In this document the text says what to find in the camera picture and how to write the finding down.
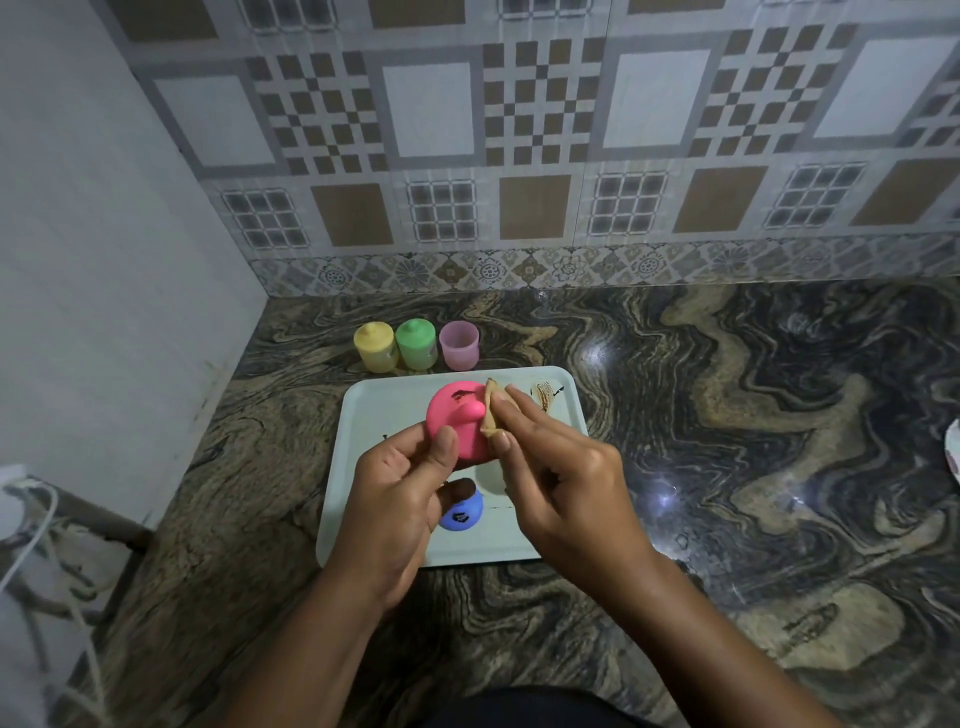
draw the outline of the green lid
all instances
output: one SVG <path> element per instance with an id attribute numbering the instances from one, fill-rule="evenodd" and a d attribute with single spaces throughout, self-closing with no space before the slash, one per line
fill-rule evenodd
<path id="1" fill-rule="evenodd" d="M 410 319 L 396 329 L 396 342 L 407 349 L 424 349 L 436 338 L 437 330 L 426 319 Z"/>

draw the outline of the hand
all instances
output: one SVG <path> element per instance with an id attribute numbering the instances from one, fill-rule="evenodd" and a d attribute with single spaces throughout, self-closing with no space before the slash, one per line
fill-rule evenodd
<path id="1" fill-rule="evenodd" d="M 324 573 L 361 587 L 382 610 L 395 607 L 410 589 L 441 516 L 473 495 L 468 478 L 446 483 L 457 452 L 452 427 L 441 427 L 431 443 L 419 423 L 363 453 Z"/>
<path id="2" fill-rule="evenodd" d="M 594 599 L 657 552 L 634 513 L 616 448 L 544 413 L 515 386 L 495 393 L 507 432 L 492 437 L 520 531 L 543 559 Z"/>

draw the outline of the dark clothing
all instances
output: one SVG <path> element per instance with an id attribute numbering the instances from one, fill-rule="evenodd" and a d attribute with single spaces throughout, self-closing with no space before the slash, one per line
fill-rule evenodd
<path id="1" fill-rule="evenodd" d="M 586 691 L 502 688 L 458 700 L 416 728 L 657 728 Z"/>

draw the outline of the marble countertop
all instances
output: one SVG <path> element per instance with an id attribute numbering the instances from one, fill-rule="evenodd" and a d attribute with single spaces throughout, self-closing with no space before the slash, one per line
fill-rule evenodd
<path id="1" fill-rule="evenodd" d="M 860 726 L 960 722 L 960 285 L 814 282 L 271 301 L 103 649 L 117 726 L 209 725 L 317 572 L 360 324 L 466 318 L 478 368 L 556 364 L 657 548 Z M 682 725 L 643 654 L 541 562 L 422 571 L 348 726 L 578 687 Z"/>

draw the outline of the white tray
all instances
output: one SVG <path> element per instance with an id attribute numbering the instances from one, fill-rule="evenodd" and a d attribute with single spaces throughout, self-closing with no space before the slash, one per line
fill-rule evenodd
<path id="1" fill-rule="evenodd" d="M 321 566 L 333 548 L 340 519 L 347 504 L 357 459 L 379 442 L 404 427 L 420 422 L 426 406 L 437 391 L 453 381 L 486 382 L 489 377 L 506 386 L 515 384 L 529 392 L 537 382 L 549 382 L 554 392 L 563 390 L 550 406 L 550 415 L 587 433 L 584 412 L 577 397 L 577 385 L 566 369 L 525 367 L 490 369 L 441 375 L 398 376 L 367 379 L 347 390 L 337 425 L 330 477 L 326 482 L 324 511 L 317 534 L 317 560 Z M 480 521 L 466 531 L 447 531 L 437 527 L 430 538 L 423 565 L 482 564 L 495 561 L 520 561 L 539 558 L 516 525 L 514 505 L 504 493 L 503 474 L 495 460 L 456 473 L 473 478 L 483 493 L 484 510 Z"/>

